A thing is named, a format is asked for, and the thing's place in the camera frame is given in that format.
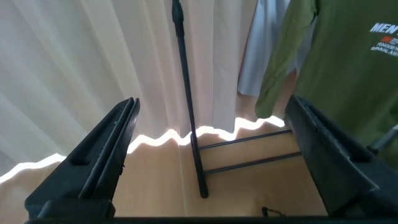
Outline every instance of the shirt sleeve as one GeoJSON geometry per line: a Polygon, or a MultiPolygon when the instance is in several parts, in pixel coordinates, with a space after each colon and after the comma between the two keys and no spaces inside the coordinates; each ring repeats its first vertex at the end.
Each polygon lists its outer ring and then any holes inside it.
{"type": "Polygon", "coordinates": [[[260,95],[256,103],[258,118],[272,115],[276,99],[283,87],[289,64],[296,58],[297,51],[317,13],[316,0],[291,0],[286,10],[280,34],[268,61],[262,80],[260,95]]]}

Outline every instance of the light blue garment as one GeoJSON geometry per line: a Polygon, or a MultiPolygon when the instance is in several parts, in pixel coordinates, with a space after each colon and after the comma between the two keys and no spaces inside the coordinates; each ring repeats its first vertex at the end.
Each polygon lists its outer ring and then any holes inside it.
{"type": "MultiPolygon", "coordinates": [[[[246,52],[239,76],[238,91],[244,95],[259,96],[261,82],[269,57],[279,36],[280,27],[290,0],[258,0],[249,32],[246,52]]],[[[300,70],[310,49],[312,32],[298,51],[297,61],[288,69],[300,70]]]]}

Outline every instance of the white curtain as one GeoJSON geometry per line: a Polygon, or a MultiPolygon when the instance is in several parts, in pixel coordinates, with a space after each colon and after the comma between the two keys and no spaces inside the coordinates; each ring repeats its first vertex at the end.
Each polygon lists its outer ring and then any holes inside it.
{"type": "MultiPolygon", "coordinates": [[[[256,0],[182,1],[197,126],[233,132],[256,0]]],[[[67,155],[119,101],[135,136],[186,135],[172,0],[0,1],[0,174],[67,155]]]]}

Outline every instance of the floor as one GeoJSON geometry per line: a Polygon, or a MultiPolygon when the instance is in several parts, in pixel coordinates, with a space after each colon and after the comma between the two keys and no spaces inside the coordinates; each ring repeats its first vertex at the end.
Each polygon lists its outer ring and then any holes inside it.
{"type": "MultiPolygon", "coordinates": [[[[239,98],[241,108],[256,102],[248,96],[239,98]]],[[[278,106],[284,107],[286,99],[282,97],[278,106]]],[[[252,110],[238,114],[255,118],[252,110]]],[[[265,124],[254,131],[241,129],[238,138],[278,130],[265,124]]],[[[217,135],[205,134],[199,138],[199,145],[221,141],[217,135]]],[[[207,170],[298,151],[294,135],[289,133],[207,149],[201,152],[201,158],[207,170]]],[[[25,198],[56,166],[25,170],[0,185],[0,223],[27,220],[25,198]]],[[[261,216],[262,206],[286,215],[327,215],[301,156],[208,175],[207,199],[200,197],[189,145],[179,146],[172,139],[159,147],[141,144],[127,156],[125,166],[113,200],[117,217],[261,216]]]]}

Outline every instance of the black metal bar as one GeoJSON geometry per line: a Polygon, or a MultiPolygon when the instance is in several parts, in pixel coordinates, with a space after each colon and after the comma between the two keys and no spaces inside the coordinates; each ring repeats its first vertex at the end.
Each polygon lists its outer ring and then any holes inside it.
{"type": "Polygon", "coordinates": [[[255,139],[259,139],[259,138],[265,138],[265,137],[269,137],[269,136],[275,136],[278,134],[286,134],[286,133],[291,133],[292,130],[288,129],[288,130],[283,130],[283,131],[277,131],[274,133],[267,133],[267,134],[260,134],[258,136],[251,136],[251,137],[247,137],[247,138],[242,138],[242,139],[235,139],[232,141],[227,141],[227,142],[220,142],[220,143],[216,143],[216,144],[210,144],[207,146],[199,146],[199,150],[204,150],[204,149],[209,149],[212,147],[219,147],[219,146],[225,146],[228,144],[234,144],[234,143],[238,143],[238,142],[244,142],[244,141],[250,141],[250,140],[255,140],[255,139]]]}
{"type": "Polygon", "coordinates": [[[262,163],[266,163],[266,162],[278,161],[281,159],[288,159],[288,158],[295,157],[295,156],[301,156],[301,152],[294,152],[294,153],[283,155],[283,156],[277,156],[277,157],[272,157],[272,158],[267,158],[267,159],[259,159],[257,161],[244,162],[242,164],[236,164],[236,165],[232,165],[232,166],[228,166],[228,167],[221,167],[221,168],[217,168],[217,169],[206,170],[205,175],[214,174],[217,172],[223,172],[223,171],[232,170],[232,169],[237,169],[237,168],[242,168],[242,167],[247,167],[247,166],[258,165],[258,164],[262,164],[262,163]]]}
{"type": "Polygon", "coordinates": [[[185,50],[184,26],[183,26],[184,16],[179,0],[173,0],[172,17],[175,26],[175,34],[177,35],[178,39],[178,49],[180,51],[181,68],[182,68],[182,75],[185,87],[185,96],[187,98],[189,120],[191,124],[191,132],[192,132],[191,146],[193,151],[193,160],[195,161],[195,168],[197,170],[200,196],[202,198],[207,198],[209,194],[206,185],[205,173],[203,172],[203,166],[201,164],[200,153],[198,148],[198,138],[196,132],[197,129],[195,127],[195,115],[193,114],[193,103],[192,103],[191,85],[190,85],[189,72],[188,72],[187,52],[185,50]]]}

